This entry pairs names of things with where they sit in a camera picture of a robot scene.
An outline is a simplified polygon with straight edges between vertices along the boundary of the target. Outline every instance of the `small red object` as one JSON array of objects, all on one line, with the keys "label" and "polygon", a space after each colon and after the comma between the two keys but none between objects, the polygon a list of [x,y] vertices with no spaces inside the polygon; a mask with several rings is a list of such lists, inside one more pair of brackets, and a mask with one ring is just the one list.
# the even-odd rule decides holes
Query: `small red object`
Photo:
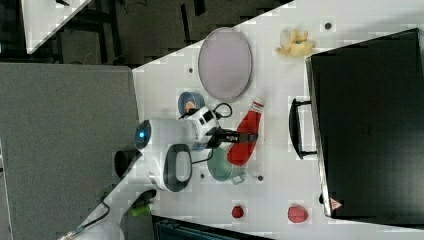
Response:
[{"label": "small red object", "polygon": [[301,223],[308,219],[308,212],[303,207],[294,206],[289,208],[288,217],[294,223]]},{"label": "small red object", "polygon": [[243,208],[241,208],[240,206],[235,206],[231,214],[234,218],[241,218],[244,215]]}]

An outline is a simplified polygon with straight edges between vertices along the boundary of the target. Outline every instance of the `plate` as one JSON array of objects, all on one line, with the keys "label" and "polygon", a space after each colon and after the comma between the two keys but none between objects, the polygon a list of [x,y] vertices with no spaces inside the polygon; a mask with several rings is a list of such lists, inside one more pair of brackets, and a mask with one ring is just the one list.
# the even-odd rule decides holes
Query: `plate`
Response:
[{"label": "plate", "polygon": [[243,34],[218,28],[203,42],[198,64],[206,91],[216,99],[232,102],[249,83],[252,54]]}]

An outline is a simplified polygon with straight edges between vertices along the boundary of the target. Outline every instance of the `briefcase handle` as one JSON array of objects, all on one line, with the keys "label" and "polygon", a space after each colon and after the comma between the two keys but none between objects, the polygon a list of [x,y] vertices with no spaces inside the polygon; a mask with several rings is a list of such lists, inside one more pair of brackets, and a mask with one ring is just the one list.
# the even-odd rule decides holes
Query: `briefcase handle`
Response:
[{"label": "briefcase handle", "polygon": [[297,155],[299,155],[300,159],[303,159],[306,155],[317,154],[317,151],[303,151],[302,148],[302,133],[300,131],[300,121],[299,121],[299,112],[297,110],[298,107],[303,105],[311,104],[311,101],[297,101],[296,98],[293,99],[292,105],[290,107],[290,115],[289,115],[289,132],[290,139],[292,141],[294,150],[296,150]]}]

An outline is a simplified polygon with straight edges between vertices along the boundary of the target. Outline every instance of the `green object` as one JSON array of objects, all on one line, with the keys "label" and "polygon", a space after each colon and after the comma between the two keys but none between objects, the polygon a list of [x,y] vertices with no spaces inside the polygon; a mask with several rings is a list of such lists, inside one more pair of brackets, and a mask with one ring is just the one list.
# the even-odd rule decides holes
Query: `green object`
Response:
[{"label": "green object", "polygon": [[216,148],[211,157],[212,151],[209,153],[208,169],[212,177],[218,181],[231,180],[233,184],[240,184],[244,181],[245,166],[236,166],[231,164],[227,159],[228,151],[219,147]]},{"label": "green object", "polygon": [[131,208],[130,213],[131,213],[131,216],[133,217],[146,215],[150,213],[150,207],[149,205],[143,205],[143,206]]}]

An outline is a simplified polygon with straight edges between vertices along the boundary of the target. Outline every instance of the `gray partition panel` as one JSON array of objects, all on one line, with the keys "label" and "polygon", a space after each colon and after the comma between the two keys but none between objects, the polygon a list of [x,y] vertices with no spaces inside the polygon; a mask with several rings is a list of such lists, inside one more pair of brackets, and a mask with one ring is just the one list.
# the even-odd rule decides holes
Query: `gray partition panel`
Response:
[{"label": "gray partition panel", "polygon": [[13,238],[57,239],[77,227],[118,183],[113,155],[132,145],[137,124],[127,67],[0,64]]}]

